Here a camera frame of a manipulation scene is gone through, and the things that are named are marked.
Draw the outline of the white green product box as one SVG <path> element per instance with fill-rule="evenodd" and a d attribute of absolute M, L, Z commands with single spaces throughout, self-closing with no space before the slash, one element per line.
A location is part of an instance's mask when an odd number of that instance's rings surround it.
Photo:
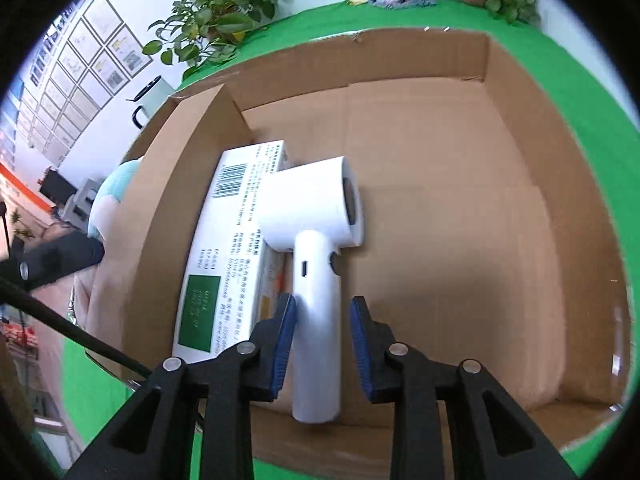
<path fill-rule="evenodd" d="M 282 140 L 225 151 L 210 182 L 186 260 L 171 354 L 189 364 L 250 338 L 282 285 L 283 256 L 262 240 L 262 180 L 288 166 Z"/>

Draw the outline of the white handheld fan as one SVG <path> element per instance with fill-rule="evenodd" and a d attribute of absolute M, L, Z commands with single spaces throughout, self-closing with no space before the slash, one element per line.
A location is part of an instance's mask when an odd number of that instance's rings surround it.
<path fill-rule="evenodd" d="M 342 395 L 341 250 L 364 239 L 359 186 L 348 159 L 268 174 L 256 214 L 264 242 L 293 255 L 292 416 L 306 425 L 332 422 Z"/>

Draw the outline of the grey plastic stool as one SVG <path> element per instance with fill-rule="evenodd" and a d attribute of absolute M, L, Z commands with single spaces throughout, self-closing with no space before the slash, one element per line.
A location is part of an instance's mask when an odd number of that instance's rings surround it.
<path fill-rule="evenodd" d="M 75 229 L 86 232 L 90 212 L 100 186 L 99 181 L 85 179 L 78 190 L 67 200 L 62 210 L 61 220 Z"/>

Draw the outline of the black cabinet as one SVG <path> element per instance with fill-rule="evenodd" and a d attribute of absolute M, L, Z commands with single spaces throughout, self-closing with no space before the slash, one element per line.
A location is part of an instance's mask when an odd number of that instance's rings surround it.
<path fill-rule="evenodd" d="M 73 186 L 53 168 L 48 168 L 38 183 L 40 185 L 39 192 L 59 207 L 65 206 L 68 200 L 78 191 L 76 186 Z"/>

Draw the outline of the large open cardboard box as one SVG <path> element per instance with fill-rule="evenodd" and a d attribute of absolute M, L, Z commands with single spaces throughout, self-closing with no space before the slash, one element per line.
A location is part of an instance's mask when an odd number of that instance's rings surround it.
<path fill-rule="evenodd" d="M 620 400 L 627 280 L 582 144 L 521 64 L 479 32 L 383 28 L 226 68 L 171 96 L 129 149 L 87 327 L 124 352 L 121 380 L 171 354 L 198 218 L 223 152 L 282 140 L 285 169 L 345 156 L 364 239 L 341 250 L 342 395 L 332 422 L 282 389 L 250 406 L 252 454 L 334 479 L 393 479 L 394 407 L 364 395 L 349 307 L 430 360 L 474 359 L 555 448 Z"/>

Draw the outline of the white enamel mug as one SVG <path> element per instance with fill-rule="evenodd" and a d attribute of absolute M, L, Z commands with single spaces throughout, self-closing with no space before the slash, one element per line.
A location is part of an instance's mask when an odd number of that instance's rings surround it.
<path fill-rule="evenodd" d="M 131 121 L 142 130 L 154 114 L 172 96 L 175 89 L 162 76 L 158 75 L 146 84 L 129 102 L 134 104 Z"/>

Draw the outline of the framed certificate lower right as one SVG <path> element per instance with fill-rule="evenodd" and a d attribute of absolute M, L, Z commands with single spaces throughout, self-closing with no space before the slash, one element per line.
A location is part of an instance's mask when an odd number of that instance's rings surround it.
<path fill-rule="evenodd" d="M 152 58 L 143 52 L 140 41 L 126 24 L 119 27 L 106 45 L 130 77 L 136 76 L 152 62 Z"/>

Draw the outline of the framed certificate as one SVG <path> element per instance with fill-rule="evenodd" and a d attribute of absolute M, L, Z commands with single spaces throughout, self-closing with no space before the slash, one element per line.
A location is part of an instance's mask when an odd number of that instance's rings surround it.
<path fill-rule="evenodd" d="M 140 41 L 126 24 L 119 27 L 106 45 L 130 77 L 136 76 L 152 62 L 152 58 L 143 52 Z"/>
<path fill-rule="evenodd" d="M 124 24 L 110 0 L 91 0 L 82 17 L 104 44 L 107 44 Z"/>

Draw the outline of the framed certificate upper right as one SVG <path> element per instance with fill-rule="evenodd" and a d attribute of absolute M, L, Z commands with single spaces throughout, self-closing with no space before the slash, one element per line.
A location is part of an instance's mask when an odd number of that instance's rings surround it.
<path fill-rule="evenodd" d="M 124 24 L 110 0 L 91 0 L 82 17 L 104 44 L 107 44 Z"/>

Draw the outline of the left potted green plant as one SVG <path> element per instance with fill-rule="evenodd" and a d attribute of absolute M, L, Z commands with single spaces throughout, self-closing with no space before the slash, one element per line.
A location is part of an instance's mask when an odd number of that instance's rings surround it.
<path fill-rule="evenodd" d="M 238 54 L 254 30 L 272 22 L 281 3 L 292 0 L 175 0 L 168 18 L 149 30 L 154 38 L 142 47 L 167 66 L 186 66 L 191 77 L 203 66 L 221 66 Z"/>

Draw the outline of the patterned tissue pack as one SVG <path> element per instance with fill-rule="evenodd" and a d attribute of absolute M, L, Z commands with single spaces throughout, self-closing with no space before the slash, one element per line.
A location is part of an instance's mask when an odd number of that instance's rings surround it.
<path fill-rule="evenodd" d="M 368 3 L 377 8 L 398 10 L 434 6 L 437 0 L 368 0 Z"/>

